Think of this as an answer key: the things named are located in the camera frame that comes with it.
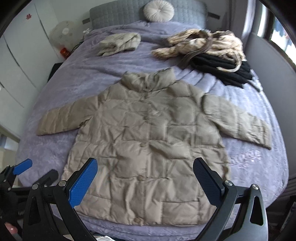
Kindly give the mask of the beige puffer jacket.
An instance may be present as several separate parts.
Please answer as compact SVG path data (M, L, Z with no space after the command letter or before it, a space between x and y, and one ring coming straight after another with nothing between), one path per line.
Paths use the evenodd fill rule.
M62 178L89 159L98 172L79 213L124 225L201 225L215 211L195 177L201 157L230 175L221 135L271 148L268 124L177 80L173 69L126 72L96 96L48 111L37 135L77 130Z

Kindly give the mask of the lavender plush bed blanket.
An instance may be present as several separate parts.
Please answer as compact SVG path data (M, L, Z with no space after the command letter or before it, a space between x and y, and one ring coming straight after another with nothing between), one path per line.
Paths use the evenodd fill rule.
M19 177L24 186L30 186L51 169L63 173L69 151L74 143L75 130L55 135L36 134L41 117L50 109L59 108L80 98L99 94L115 84L123 73L155 72L173 67L178 79L221 96L250 114L264 120L272 132L272 148L223 136L230 159L231 180L238 186L259 185L265 206L271 205L283 193L288 183L288 161L285 142L273 108L260 86L257 76L253 84L243 88L224 85L215 76L193 68L181 70L179 58L167 61L151 55L152 49L165 44L165 39L175 33L189 29L187 24L177 22L117 25L93 30L80 47L62 64L41 91L27 122L21 139L16 161L31 159L33 165ZM135 51L118 53L109 57L97 56L97 44L115 33L137 32L142 42Z

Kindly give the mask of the white wardrobe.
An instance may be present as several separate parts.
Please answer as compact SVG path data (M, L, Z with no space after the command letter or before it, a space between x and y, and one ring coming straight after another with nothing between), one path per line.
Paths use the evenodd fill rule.
M50 1L31 1L1 36L1 127L16 138L61 56L49 41L57 25Z

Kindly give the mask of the red box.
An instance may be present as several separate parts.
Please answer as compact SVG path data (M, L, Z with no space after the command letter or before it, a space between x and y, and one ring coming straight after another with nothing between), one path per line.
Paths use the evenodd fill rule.
M71 52L69 50L67 50L66 48L62 48L60 50L60 54L65 58L67 59L70 55L71 55Z

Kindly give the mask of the white standing fan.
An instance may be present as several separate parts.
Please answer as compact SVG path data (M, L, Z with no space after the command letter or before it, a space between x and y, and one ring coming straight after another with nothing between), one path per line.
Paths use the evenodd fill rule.
M79 42L77 26L73 21L62 21L49 34L50 43L57 49L71 51Z

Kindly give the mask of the striped beige robe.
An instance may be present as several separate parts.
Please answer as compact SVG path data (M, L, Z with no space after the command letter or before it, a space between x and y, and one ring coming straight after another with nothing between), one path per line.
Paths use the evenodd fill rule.
M216 31L188 29L166 39L168 47L152 50L159 59L170 59L183 55L179 67L185 69L192 58L199 54L208 54L235 64L232 69L218 66L219 71L234 73L246 61L242 41L230 30Z

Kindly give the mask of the folded cream puffer jacket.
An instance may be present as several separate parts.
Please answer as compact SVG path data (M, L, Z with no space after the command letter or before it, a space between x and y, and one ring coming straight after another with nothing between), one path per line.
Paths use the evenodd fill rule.
M124 51L135 51L142 38L139 33L113 34L98 43L98 56L106 57Z

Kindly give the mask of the window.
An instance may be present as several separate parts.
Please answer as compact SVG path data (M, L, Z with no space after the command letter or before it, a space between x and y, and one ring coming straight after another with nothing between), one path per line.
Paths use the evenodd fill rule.
M261 4L261 17L257 36L267 40L295 68L295 45L280 21Z

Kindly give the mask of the grey quilted headboard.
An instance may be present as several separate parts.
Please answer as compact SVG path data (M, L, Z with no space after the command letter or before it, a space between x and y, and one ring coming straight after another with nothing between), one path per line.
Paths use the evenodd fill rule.
M145 21L144 6L149 1L111 1L89 10L93 29ZM169 1L174 8L171 21L206 27L207 7L201 1Z

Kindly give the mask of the grey curtain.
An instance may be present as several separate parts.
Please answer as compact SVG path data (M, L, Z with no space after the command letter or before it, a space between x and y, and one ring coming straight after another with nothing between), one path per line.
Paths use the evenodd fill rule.
M251 33L257 3L256 0L231 1L230 30L242 41L243 45L246 45Z

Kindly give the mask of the round white cushion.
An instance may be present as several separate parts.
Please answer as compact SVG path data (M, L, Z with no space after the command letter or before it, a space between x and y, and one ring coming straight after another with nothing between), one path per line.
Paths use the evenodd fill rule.
M144 6L144 17L150 22L168 22L175 15L175 9L168 1L150 1Z

